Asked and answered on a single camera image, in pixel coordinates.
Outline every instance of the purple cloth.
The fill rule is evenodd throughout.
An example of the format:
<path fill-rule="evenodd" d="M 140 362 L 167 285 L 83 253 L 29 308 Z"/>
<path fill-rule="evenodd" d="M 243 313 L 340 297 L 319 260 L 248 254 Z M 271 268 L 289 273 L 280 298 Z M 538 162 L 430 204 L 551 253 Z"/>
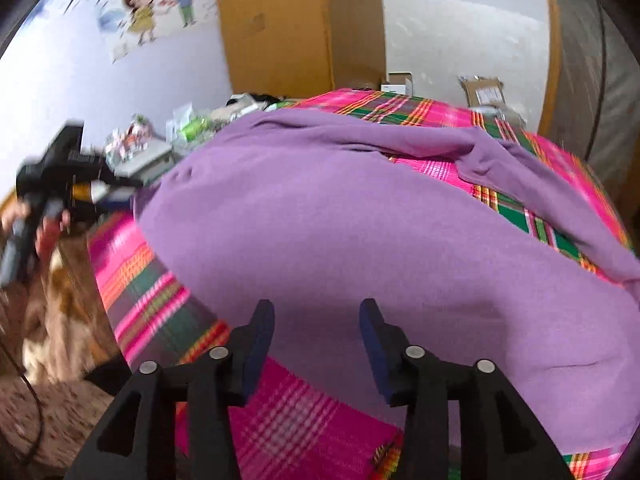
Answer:
<path fill-rule="evenodd" d="M 455 161 L 626 288 L 380 152 Z M 623 444 L 638 425 L 638 261 L 568 183 L 480 128 L 256 112 L 140 192 L 136 218 L 158 257 L 231 324 L 273 301 L 270 355 L 381 420 L 401 426 L 403 415 L 374 386 L 358 332 L 364 298 L 441 359 L 496 361 L 562 453 Z"/>

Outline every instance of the black cable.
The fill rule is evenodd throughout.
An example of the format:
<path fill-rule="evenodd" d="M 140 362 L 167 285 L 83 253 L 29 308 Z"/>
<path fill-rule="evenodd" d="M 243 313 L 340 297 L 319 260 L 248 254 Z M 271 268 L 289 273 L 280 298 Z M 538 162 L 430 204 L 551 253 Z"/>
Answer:
<path fill-rule="evenodd" d="M 589 137 L 589 143 L 587 144 L 587 151 L 584 155 L 585 162 L 588 162 L 591 158 L 591 152 L 593 151 L 593 145 L 596 141 L 596 134 L 598 133 L 598 127 L 600 126 L 600 115 L 602 114 L 602 103 L 604 101 L 604 92 L 607 86 L 607 35 L 604 29 L 604 10 L 598 3 L 598 13 L 600 15 L 600 35 L 602 42 L 602 72 L 600 77 L 600 95 L 598 96 L 598 105 L 596 106 L 596 115 L 593 118 L 593 128 L 591 129 L 591 135 Z"/>
<path fill-rule="evenodd" d="M 44 414 L 42 413 L 42 403 L 38 398 L 38 394 L 33 389 L 33 386 L 31 386 L 31 383 L 29 382 L 27 377 L 25 377 L 23 371 L 20 369 L 20 366 L 18 365 L 17 362 L 15 362 L 14 358 L 11 356 L 6 346 L 4 346 L 1 339 L 0 339 L 0 348 L 2 349 L 2 352 L 7 357 L 7 359 L 9 359 L 9 362 L 14 366 L 15 370 L 20 375 L 20 378 L 24 381 L 24 384 L 26 384 L 27 389 L 30 391 L 31 395 L 33 396 L 33 399 L 36 401 L 36 408 L 38 410 L 38 436 L 36 437 L 36 440 L 34 441 L 34 443 L 31 444 L 31 447 L 29 448 L 29 451 L 27 452 L 27 454 L 23 457 L 22 460 L 20 460 L 20 464 L 22 466 L 28 466 L 33 460 L 33 457 L 35 457 L 36 453 L 38 452 L 38 449 L 40 448 L 40 444 L 42 442 L 42 438 L 44 436 Z"/>

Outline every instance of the plaid fabric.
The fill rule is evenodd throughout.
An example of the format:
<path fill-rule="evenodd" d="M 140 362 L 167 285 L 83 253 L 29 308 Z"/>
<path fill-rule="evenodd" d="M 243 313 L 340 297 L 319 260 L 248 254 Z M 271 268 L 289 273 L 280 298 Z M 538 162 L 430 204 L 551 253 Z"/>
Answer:
<path fill-rule="evenodd" d="M 364 120 L 420 126 L 483 127 L 491 136 L 519 143 L 565 178 L 594 208 L 616 238 L 626 233 L 602 187 L 579 160 L 551 142 L 500 121 L 446 104 L 396 94 L 340 90 L 308 99 L 299 108 L 348 114 Z M 494 190 L 460 179 L 444 160 L 391 158 L 465 190 L 523 231 L 564 256 L 606 276 L 571 240 L 543 219 Z M 207 348 L 224 344 L 229 327 L 207 312 L 155 257 L 130 214 L 117 214 L 90 239 L 90 255 L 118 344 L 136 368 L 146 359 L 162 366 L 190 362 Z M 402 433 L 311 388 L 268 360 L 257 393 L 242 410 L 232 410 L 232 433 L 243 478 L 389 479 L 402 446 Z M 177 443 L 187 449 L 186 410 L 178 408 Z M 624 447 L 565 456 L 577 480 L 601 480 Z M 459 478 L 452 470 L 450 480 Z"/>

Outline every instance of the package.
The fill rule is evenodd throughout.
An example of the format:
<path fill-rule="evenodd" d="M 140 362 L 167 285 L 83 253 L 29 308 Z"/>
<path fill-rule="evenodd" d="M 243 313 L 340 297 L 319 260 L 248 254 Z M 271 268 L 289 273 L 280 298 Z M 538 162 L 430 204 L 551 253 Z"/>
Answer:
<path fill-rule="evenodd" d="M 152 182 L 175 165 L 171 145 L 160 139 L 151 138 L 144 151 L 135 157 L 119 163 L 114 171 L 122 176 L 139 178 L 145 183 Z"/>
<path fill-rule="evenodd" d="M 386 81 L 380 85 L 383 92 L 391 92 L 401 95 L 414 95 L 414 78 L 411 72 L 389 72 Z"/>
<path fill-rule="evenodd" d="M 117 128 L 107 137 L 103 150 L 107 164 L 113 169 L 145 151 L 153 134 L 153 126 L 147 118 L 141 115 L 133 116 L 126 130 Z"/>
<path fill-rule="evenodd" d="M 188 155 L 232 121 L 268 105 L 268 102 L 256 102 L 249 94 L 232 98 L 236 102 L 212 112 L 201 110 L 196 113 L 191 104 L 175 110 L 174 118 L 166 122 L 166 141 L 174 147 L 174 153 Z"/>
<path fill-rule="evenodd" d="M 233 94 L 230 98 L 229 101 L 226 102 L 226 106 L 235 104 L 236 102 L 238 102 L 241 98 L 243 98 L 244 96 L 249 96 L 251 97 L 261 108 L 267 108 L 271 105 L 277 104 L 277 103 L 281 103 L 282 99 L 279 97 L 274 97 L 272 95 L 269 94 L 251 94 L 251 93 L 244 93 L 244 94 Z"/>
<path fill-rule="evenodd" d="M 496 103 L 494 105 L 482 105 L 471 107 L 470 110 L 482 114 L 485 117 L 498 119 L 509 123 L 512 128 L 526 129 L 527 122 L 517 113 L 517 111 L 509 108 L 505 103 Z"/>
<path fill-rule="evenodd" d="M 460 77 L 470 107 L 504 103 L 503 84 L 495 77 Z"/>

